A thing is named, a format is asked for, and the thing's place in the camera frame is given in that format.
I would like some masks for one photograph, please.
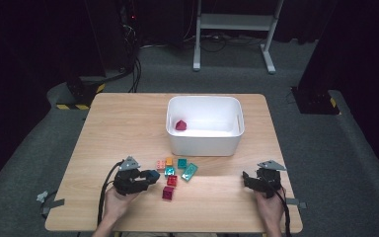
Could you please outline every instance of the gray carpet floor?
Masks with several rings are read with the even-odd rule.
[[[202,46],[220,47],[211,42]],[[145,47],[138,55],[142,75],[137,91],[264,94],[294,193],[308,204],[301,210],[303,231],[294,236],[379,236],[379,161],[341,93],[330,91],[341,110],[338,116],[302,115],[290,93],[314,47],[295,40],[273,42],[274,75],[267,73],[257,44],[203,50],[199,72],[191,70],[191,49]],[[108,82],[104,93],[127,92],[131,83],[131,75]],[[43,191],[58,189],[88,114],[55,108],[64,88],[61,84],[48,92],[53,109],[0,173],[0,236],[77,234],[45,230],[36,201]]]

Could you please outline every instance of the red cube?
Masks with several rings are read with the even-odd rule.
[[[169,186],[166,186],[163,190],[163,193],[162,193],[162,198],[163,199],[168,199],[168,200],[172,200],[172,194],[174,193],[174,188],[173,187],[169,187]]]

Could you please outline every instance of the red object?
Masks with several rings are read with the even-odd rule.
[[[170,175],[170,176],[168,176],[168,181],[167,181],[167,185],[169,185],[169,186],[174,186],[174,187],[176,187],[177,186],[177,179],[178,179],[178,177],[177,176],[175,176],[175,175]]]
[[[177,125],[175,126],[176,130],[186,130],[187,129],[187,123],[180,120],[177,122]]]
[[[166,186],[163,190],[162,198],[172,200],[173,193],[174,193],[174,188]]]

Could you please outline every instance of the stand leg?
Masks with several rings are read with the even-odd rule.
[[[269,74],[275,74],[275,67],[273,66],[272,59],[270,58],[269,54],[269,46],[272,42],[273,33],[275,32],[276,24],[278,23],[279,19],[279,13],[281,12],[282,4],[284,3],[284,0],[279,0],[276,4],[275,13],[273,14],[273,19],[269,27],[269,32],[266,37],[266,43],[261,44],[261,51],[264,56],[266,69]]]
[[[193,52],[193,71],[199,71],[201,69],[201,51],[199,47],[199,41],[201,38],[201,0],[198,0],[198,6],[196,11],[196,34],[195,34],[195,48]]]

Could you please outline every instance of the wooden table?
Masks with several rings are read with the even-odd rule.
[[[55,197],[64,198],[65,204],[51,210],[45,223],[47,230],[95,230],[103,182],[113,165],[129,155],[140,163],[140,171],[155,170],[156,162],[169,156],[174,157],[177,167],[179,157],[171,153],[166,131],[168,102],[174,96],[179,95],[97,95]],[[255,177],[257,164],[270,159],[285,166],[266,100],[259,94],[219,96],[234,97],[242,105],[245,133],[235,154],[186,157],[198,170],[189,182],[178,179],[173,199],[162,199],[166,179],[161,174],[158,182],[132,203],[115,230],[264,232],[253,191],[243,185],[242,171]],[[287,172],[281,172],[281,183],[287,197],[294,198]],[[289,208],[291,232],[300,232],[303,225],[298,208],[294,205]]]

